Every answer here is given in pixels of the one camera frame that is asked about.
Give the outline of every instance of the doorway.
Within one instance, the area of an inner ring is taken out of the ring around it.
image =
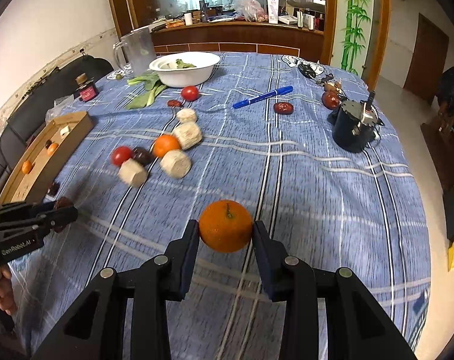
[[[404,89],[432,104],[441,79],[448,51],[448,35],[421,13],[417,40]]]

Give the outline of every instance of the wooden cabinet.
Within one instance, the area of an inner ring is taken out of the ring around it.
[[[317,62],[323,32],[281,24],[220,22],[168,28],[152,34],[159,55],[182,51],[237,51],[285,54]]]

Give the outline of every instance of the tiled floor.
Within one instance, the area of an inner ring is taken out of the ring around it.
[[[420,125],[429,121],[436,110],[382,77],[375,91],[382,112],[398,132],[405,157],[417,181],[427,218],[432,285],[427,321],[416,355],[419,360],[433,360],[454,333],[454,271],[447,272],[448,241],[442,188],[420,131]]]

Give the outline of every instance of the bamboo painting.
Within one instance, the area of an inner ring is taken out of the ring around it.
[[[342,41],[341,68],[357,76],[359,74],[353,68],[353,62],[365,49],[366,40],[361,25],[364,21],[371,21],[365,10],[369,3],[370,0],[347,0],[347,26],[342,29],[345,32],[345,40]]]

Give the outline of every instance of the red tomato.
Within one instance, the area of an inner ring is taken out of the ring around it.
[[[126,162],[129,158],[134,156],[134,152],[130,147],[127,146],[119,146],[110,154],[110,161],[116,166],[120,167],[124,162]]]
[[[182,92],[180,92],[180,95],[186,101],[194,101],[199,98],[199,90],[194,86],[186,86],[185,88],[182,89]]]

